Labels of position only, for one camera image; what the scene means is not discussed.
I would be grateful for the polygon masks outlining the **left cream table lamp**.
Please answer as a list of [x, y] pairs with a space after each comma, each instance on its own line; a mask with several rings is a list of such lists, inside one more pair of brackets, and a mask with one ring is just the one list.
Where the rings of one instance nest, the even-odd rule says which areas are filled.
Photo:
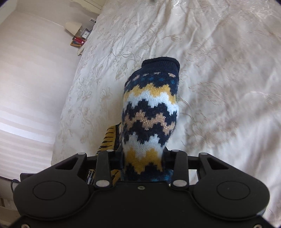
[[73, 36], [79, 36], [81, 34], [82, 23], [69, 21], [65, 23], [64, 28]]

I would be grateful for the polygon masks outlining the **small white alarm clock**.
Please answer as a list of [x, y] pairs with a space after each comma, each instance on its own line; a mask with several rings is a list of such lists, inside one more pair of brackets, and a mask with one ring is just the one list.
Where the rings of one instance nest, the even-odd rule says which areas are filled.
[[85, 29], [83, 30], [83, 32], [81, 33], [81, 37], [82, 37], [83, 39], [87, 39], [89, 35], [90, 35], [90, 30], [88, 30], [87, 28], [85, 28]]

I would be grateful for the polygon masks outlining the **left cream nightstand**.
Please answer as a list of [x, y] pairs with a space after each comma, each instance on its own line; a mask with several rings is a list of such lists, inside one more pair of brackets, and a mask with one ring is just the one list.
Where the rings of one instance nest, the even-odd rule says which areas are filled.
[[80, 56], [80, 55], [82, 55], [82, 53], [83, 53], [83, 51], [84, 51], [84, 49], [85, 49], [85, 44], [84, 45], [82, 45], [79, 49], [78, 49], [78, 51], [77, 51], [77, 55], [78, 56]]

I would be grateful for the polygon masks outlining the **navy yellow patterned knit sweater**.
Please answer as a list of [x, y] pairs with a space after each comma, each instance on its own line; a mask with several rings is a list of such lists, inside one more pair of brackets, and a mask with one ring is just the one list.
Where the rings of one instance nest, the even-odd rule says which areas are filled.
[[124, 166], [111, 171], [113, 184], [171, 180], [173, 171], [164, 166], [163, 150], [177, 123], [179, 70], [174, 58], [147, 59], [126, 81], [122, 120], [107, 129], [98, 149], [122, 149]]

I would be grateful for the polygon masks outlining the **cream floral bedspread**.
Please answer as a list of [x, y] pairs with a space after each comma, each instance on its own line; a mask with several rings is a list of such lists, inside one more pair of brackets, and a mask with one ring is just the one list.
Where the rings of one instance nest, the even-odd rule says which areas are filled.
[[107, 1], [60, 117], [52, 164], [123, 144], [209, 153], [270, 191], [280, 226], [280, 3]]

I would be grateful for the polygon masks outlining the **white wall socket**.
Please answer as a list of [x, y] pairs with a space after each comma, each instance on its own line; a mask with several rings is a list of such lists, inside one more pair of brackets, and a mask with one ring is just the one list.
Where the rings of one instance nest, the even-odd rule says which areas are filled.
[[96, 20], [90, 19], [89, 22], [92, 23], [92, 24], [95, 24], [95, 23], [96, 23]]

